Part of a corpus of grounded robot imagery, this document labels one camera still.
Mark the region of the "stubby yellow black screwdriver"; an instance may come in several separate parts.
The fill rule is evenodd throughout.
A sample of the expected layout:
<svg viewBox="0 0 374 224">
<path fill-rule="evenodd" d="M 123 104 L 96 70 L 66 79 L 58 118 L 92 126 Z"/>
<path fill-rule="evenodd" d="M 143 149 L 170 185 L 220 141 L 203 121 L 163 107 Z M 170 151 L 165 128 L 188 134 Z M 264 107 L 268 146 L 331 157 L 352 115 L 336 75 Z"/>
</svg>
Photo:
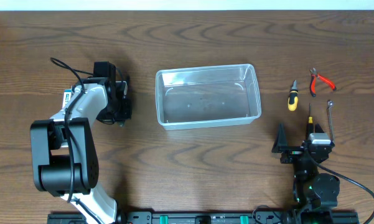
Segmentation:
<svg viewBox="0 0 374 224">
<path fill-rule="evenodd" d="M 298 88 L 297 88 L 297 80 L 294 80 L 291 89 L 289 91 L 288 96 L 288 110 L 295 111 L 297 109 L 298 104 Z"/>
</svg>

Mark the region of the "blue white cardboard box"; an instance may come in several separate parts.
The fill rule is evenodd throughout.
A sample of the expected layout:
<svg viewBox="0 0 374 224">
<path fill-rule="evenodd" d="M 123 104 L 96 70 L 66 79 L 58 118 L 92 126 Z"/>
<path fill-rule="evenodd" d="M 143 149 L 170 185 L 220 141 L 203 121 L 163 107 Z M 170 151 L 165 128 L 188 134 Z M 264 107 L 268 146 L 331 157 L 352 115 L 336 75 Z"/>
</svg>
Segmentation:
<svg viewBox="0 0 374 224">
<path fill-rule="evenodd" d="M 63 100 L 62 100 L 62 108 L 65 108 L 67 103 L 70 101 L 73 92 L 71 89 L 64 90 L 63 92 Z"/>
</svg>

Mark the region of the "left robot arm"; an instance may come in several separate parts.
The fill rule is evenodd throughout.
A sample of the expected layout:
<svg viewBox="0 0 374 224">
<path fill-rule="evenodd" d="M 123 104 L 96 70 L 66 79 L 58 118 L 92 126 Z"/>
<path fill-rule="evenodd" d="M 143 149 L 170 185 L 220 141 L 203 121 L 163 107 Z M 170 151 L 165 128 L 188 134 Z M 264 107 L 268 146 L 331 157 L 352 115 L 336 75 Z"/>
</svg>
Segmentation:
<svg viewBox="0 0 374 224">
<path fill-rule="evenodd" d="M 128 83 L 86 78 L 64 91 L 62 109 L 30 126 L 33 180 L 37 190 L 73 205 L 85 223 L 126 223 L 117 201 L 99 183 L 92 127 L 130 117 Z"/>
</svg>

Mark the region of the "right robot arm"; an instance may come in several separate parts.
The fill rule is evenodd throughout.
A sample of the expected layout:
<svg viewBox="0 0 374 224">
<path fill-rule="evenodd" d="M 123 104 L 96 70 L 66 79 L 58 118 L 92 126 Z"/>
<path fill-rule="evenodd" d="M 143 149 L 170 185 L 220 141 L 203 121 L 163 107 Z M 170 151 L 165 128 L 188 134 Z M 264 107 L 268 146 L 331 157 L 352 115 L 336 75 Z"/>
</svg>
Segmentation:
<svg viewBox="0 0 374 224">
<path fill-rule="evenodd" d="M 284 126 L 279 125 L 272 153 L 281 155 L 280 163 L 292 164 L 293 197 L 297 202 L 281 214 L 281 223 L 334 223 L 332 209 L 338 205 L 340 180 L 335 175 L 320 173 L 319 164 L 329 158 L 334 143 L 319 124 L 310 124 L 308 135 L 300 146 L 290 146 Z"/>
</svg>

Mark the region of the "red handled pliers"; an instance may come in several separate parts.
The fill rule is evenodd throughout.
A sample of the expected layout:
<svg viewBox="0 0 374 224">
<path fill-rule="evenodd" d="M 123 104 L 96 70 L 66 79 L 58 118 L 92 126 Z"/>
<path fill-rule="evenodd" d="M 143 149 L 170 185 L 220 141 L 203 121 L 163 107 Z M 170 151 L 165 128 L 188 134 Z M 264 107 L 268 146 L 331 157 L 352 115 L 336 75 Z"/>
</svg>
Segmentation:
<svg viewBox="0 0 374 224">
<path fill-rule="evenodd" d="M 319 79 L 325 84 L 327 84 L 332 91 L 336 91 L 337 87 L 333 81 L 331 81 L 329 78 L 324 77 L 321 75 L 315 68 L 310 69 L 311 73 L 311 82 L 309 85 L 309 90 L 312 97 L 316 97 L 316 80 Z"/>
</svg>

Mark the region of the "small claw hammer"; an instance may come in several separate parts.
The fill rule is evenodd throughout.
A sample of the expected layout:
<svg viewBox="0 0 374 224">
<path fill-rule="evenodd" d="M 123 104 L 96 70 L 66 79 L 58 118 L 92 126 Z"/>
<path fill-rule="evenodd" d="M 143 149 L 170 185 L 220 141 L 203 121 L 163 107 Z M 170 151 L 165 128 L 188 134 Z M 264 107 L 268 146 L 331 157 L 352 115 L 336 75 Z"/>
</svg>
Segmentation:
<svg viewBox="0 0 374 224">
<path fill-rule="evenodd" d="M 129 78 L 124 76 L 119 70 L 118 72 L 121 80 L 116 82 L 116 96 L 119 99 L 119 111 L 116 122 L 120 127 L 123 127 L 126 120 L 131 118 L 131 103 L 127 97 Z"/>
</svg>

